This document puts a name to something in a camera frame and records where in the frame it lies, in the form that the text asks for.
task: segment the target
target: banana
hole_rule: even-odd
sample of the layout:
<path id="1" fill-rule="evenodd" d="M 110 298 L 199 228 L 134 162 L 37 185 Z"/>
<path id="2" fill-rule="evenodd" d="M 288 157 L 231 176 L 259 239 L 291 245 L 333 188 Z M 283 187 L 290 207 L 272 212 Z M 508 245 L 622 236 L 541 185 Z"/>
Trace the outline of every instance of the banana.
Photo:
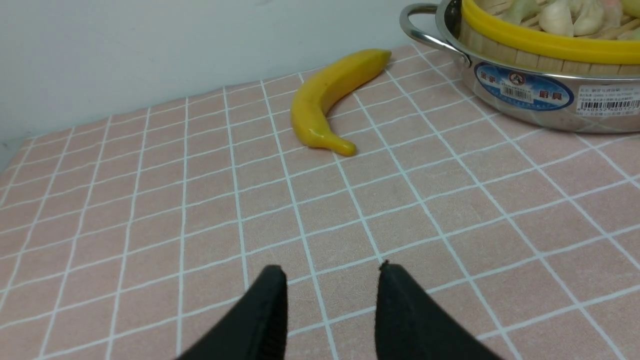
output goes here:
<path id="1" fill-rule="evenodd" d="M 356 145 L 331 131 L 326 114 L 341 98 L 382 72 L 391 52 L 367 49 L 348 55 L 315 73 L 293 97 L 291 127 L 306 146 L 356 154 Z"/>

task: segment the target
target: yellow steamer rim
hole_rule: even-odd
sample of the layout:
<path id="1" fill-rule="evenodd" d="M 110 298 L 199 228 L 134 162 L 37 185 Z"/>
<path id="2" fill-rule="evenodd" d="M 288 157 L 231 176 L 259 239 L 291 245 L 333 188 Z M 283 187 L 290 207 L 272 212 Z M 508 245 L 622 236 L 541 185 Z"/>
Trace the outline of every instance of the yellow steamer rim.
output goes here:
<path id="1" fill-rule="evenodd" d="M 515 49 L 581 63 L 640 65 L 640 41 L 570 38 L 510 24 L 462 0 L 462 17 L 476 32 Z"/>

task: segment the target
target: steamer basket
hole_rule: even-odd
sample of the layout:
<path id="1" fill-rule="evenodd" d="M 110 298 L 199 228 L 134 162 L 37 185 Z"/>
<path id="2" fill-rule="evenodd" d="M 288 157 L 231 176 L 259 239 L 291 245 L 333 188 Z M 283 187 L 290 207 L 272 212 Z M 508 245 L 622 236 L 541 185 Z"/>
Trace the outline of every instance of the steamer basket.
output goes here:
<path id="1" fill-rule="evenodd" d="M 547 0 L 537 0 L 541 6 Z M 622 27 L 586 37 L 562 37 L 540 30 L 538 16 L 521 26 L 495 15 L 513 0 L 462 0 L 459 41 L 489 58 L 528 69 L 579 75 L 640 76 L 640 40 L 625 40 L 640 19 L 624 16 Z"/>

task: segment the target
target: blue label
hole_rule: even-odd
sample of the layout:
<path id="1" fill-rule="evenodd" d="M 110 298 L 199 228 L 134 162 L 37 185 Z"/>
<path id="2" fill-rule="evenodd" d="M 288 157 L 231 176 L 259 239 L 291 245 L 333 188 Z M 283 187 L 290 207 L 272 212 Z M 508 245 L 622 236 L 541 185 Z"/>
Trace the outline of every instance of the blue label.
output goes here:
<path id="1" fill-rule="evenodd" d="M 573 102 L 573 93 L 555 79 L 513 71 L 489 63 L 476 65 L 476 78 L 498 99 L 521 109 L 552 111 Z"/>

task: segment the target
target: stainless steel pot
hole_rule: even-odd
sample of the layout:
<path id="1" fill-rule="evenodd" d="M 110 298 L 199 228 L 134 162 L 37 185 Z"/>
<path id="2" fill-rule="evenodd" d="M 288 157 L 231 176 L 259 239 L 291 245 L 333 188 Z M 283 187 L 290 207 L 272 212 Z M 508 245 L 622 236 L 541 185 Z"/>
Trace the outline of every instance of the stainless steel pot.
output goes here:
<path id="1" fill-rule="evenodd" d="M 552 129 L 580 133 L 640 131 L 640 75 L 595 77 L 547 74 L 514 67 L 470 50 L 457 39 L 461 0 L 409 5 L 400 27 L 412 39 L 452 55 L 462 81 L 487 104 L 512 117 Z M 416 28 L 409 16 L 435 14 L 444 38 Z"/>

